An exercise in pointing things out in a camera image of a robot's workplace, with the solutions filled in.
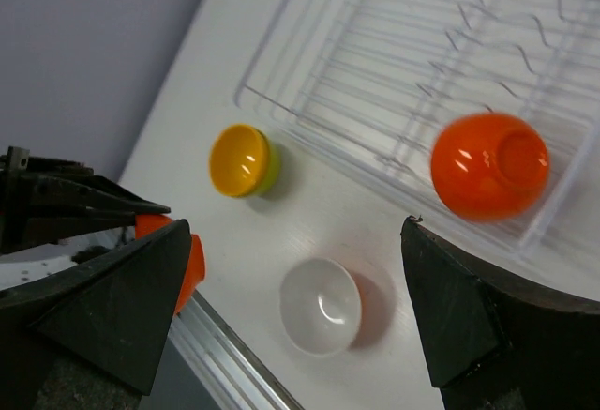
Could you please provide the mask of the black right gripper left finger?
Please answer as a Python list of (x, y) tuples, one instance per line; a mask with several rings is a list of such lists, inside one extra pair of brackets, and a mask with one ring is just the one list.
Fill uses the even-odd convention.
[(151, 392), (191, 245), (186, 220), (1, 293), (1, 406), (31, 409), (54, 362)]

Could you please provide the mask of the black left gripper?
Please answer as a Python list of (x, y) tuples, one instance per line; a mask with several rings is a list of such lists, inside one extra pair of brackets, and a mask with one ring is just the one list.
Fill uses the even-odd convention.
[(135, 224), (133, 215), (88, 218), (88, 208), (135, 214), (169, 214), (84, 164), (32, 157), (11, 146), (1, 156), (1, 252), (14, 253)]

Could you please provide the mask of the orange bowl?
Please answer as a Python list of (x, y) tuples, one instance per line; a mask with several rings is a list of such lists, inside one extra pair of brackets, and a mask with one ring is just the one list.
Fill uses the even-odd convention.
[[(135, 218), (135, 238), (139, 239), (173, 222), (165, 215), (138, 215)], [(204, 280), (206, 265), (203, 245), (198, 235), (191, 235), (187, 270), (183, 278), (174, 314), (178, 314), (191, 299), (196, 287)]]

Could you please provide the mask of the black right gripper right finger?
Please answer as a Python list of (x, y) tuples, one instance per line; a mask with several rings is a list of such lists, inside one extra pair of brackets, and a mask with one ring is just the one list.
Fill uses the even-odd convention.
[(478, 258), (408, 217), (403, 270), (447, 409), (596, 409), (599, 304)]

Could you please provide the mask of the orange bowl carried to rack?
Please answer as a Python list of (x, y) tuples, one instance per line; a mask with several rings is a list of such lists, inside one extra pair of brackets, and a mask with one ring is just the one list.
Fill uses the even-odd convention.
[(549, 181), (550, 155), (524, 120), (479, 113), (440, 132), (429, 165), (433, 188), (452, 213), (494, 222), (517, 217), (540, 199)]

